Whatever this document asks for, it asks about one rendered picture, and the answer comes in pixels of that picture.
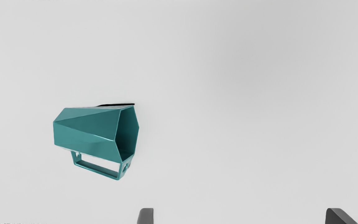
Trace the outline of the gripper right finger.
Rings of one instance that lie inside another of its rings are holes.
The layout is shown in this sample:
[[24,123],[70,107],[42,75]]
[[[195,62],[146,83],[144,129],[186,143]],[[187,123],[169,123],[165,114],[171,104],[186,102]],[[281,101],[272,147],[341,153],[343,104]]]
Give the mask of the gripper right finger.
[[358,224],[344,210],[340,208],[328,208],[326,210],[325,224]]

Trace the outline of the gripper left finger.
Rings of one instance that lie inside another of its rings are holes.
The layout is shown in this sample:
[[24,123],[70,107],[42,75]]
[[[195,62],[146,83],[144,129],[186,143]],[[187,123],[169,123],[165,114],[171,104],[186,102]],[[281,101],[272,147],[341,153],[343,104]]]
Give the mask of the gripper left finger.
[[138,214],[137,224],[154,224],[154,209],[142,208]]

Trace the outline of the teal faceted mug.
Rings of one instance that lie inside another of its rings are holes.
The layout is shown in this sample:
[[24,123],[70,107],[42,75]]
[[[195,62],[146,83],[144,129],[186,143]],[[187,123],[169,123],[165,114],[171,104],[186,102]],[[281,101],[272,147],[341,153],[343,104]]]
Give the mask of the teal faceted mug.
[[[54,144],[71,152],[74,165],[113,180],[129,169],[138,132],[134,103],[64,108],[53,121]],[[83,155],[118,163],[119,170],[85,161]]]

